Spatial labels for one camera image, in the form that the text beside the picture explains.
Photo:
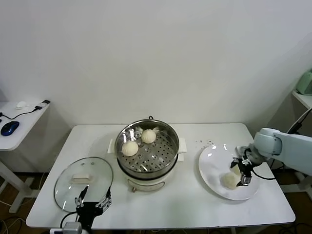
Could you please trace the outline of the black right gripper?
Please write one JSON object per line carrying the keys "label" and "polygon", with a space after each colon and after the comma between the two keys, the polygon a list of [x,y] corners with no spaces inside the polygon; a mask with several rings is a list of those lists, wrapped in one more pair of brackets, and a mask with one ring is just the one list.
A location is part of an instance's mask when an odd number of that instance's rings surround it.
{"label": "black right gripper", "polygon": [[238,167],[241,172],[241,179],[236,184],[236,187],[248,186],[252,179],[253,166],[248,158],[234,157],[230,168]]}

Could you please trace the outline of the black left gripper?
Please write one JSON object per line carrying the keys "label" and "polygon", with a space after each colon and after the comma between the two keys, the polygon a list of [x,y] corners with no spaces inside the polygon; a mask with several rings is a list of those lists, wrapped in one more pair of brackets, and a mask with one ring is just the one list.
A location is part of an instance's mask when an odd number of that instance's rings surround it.
{"label": "black left gripper", "polygon": [[87,185],[75,198],[76,212],[78,214],[78,222],[83,229],[90,229],[93,221],[97,216],[103,214],[103,209],[108,209],[112,204],[111,186],[108,188],[106,195],[97,204],[97,202],[83,202],[87,194],[89,186]]}

